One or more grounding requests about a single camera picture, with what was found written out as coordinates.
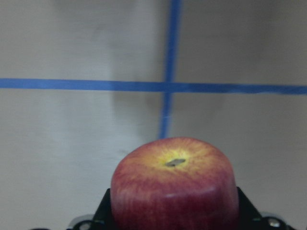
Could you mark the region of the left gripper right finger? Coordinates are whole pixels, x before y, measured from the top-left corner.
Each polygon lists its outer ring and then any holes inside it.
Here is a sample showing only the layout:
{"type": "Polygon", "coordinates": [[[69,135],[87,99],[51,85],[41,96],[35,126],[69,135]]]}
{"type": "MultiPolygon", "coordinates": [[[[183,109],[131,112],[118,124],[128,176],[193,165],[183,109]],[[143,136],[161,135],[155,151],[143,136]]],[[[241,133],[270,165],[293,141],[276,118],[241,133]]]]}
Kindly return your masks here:
{"type": "Polygon", "coordinates": [[[260,230],[262,216],[254,207],[240,187],[237,187],[239,197],[239,222],[238,230],[260,230]]]}

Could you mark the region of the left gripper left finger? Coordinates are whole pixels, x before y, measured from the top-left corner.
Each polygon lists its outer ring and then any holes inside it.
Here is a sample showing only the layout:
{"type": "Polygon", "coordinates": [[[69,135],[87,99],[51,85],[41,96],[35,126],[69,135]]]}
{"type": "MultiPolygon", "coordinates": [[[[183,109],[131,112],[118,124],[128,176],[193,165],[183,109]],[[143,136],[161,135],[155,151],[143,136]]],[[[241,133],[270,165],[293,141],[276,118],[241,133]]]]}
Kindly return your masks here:
{"type": "Polygon", "coordinates": [[[115,223],[111,213],[110,188],[106,190],[92,219],[93,230],[114,230],[115,223]]]}

